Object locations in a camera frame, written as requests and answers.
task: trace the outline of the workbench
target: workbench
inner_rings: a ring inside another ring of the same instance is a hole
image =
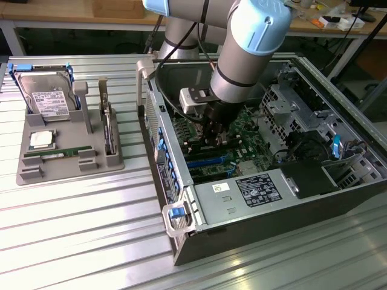
[[[324,2],[334,7],[342,3],[342,0],[325,0]],[[91,0],[29,0],[28,4],[2,3],[2,5],[0,3],[0,11],[3,17],[3,20],[0,20],[0,27],[14,56],[25,55],[24,47],[16,31],[16,28],[19,27],[150,31],[158,18],[158,15],[147,10],[143,19],[95,18]],[[384,16],[384,13],[378,11],[369,13],[375,16],[377,21],[366,23],[361,30],[350,32],[348,38],[353,41],[333,68],[328,76],[329,79],[341,72],[367,35],[373,31]],[[160,31],[165,30],[164,24],[165,22],[160,27]],[[345,33],[339,29],[321,30],[308,21],[296,18],[287,36],[343,38]],[[387,27],[381,30],[376,39],[387,39]]]
[[[125,159],[125,169],[116,174],[23,187],[15,180],[25,103],[6,64],[1,65],[0,289],[333,290],[386,285],[387,193],[344,216],[174,267],[136,113],[135,64],[142,57],[10,59],[34,65],[69,62],[75,79],[89,84],[89,108],[99,102],[98,78],[107,77]]]

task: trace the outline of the slotted aluminum worktable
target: slotted aluminum worktable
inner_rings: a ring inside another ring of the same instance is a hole
[[[125,170],[18,187],[25,104],[5,75],[0,93],[1,290],[310,290],[387,285],[387,194],[346,216],[174,267],[135,112],[135,63],[141,57],[11,59],[35,65],[70,62],[75,79],[89,83],[90,107],[99,102],[98,78],[108,77]],[[1,66],[1,77],[5,67]]]

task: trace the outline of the white sticker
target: white sticker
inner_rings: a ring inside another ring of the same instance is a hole
[[[62,91],[33,92],[32,96],[43,117],[68,115],[66,98]]]
[[[215,184],[212,186],[215,193],[225,192],[226,190],[230,190],[228,183]]]

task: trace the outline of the table leg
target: table leg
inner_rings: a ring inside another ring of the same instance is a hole
[[[358,39],[354,39],[349,47],[344,52],[343,56],[340,58],[336,66],[332,69],[332,72],[328,76],[328,80],[331,80],[333,77],[337,76],[345,65],[350,61],[354,53],[359,49],[363,41],[366,39],[366,36],[362,36]]]
[[[13,56],[24,56],[25,50],[20,40],[16,27],[11,20],[1,20],[1,30],[11,49]]]

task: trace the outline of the motherboard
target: motherboard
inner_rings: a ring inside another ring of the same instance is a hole
[[[232,141],[220,147],[206,146],[203,141],[198,145],[202,140],[198,124],[185,118],[173,118],[172,124],[196,184],[263,172],[273,162],[258,132],[257,116],[250,110],[241,111],[227,134]]]

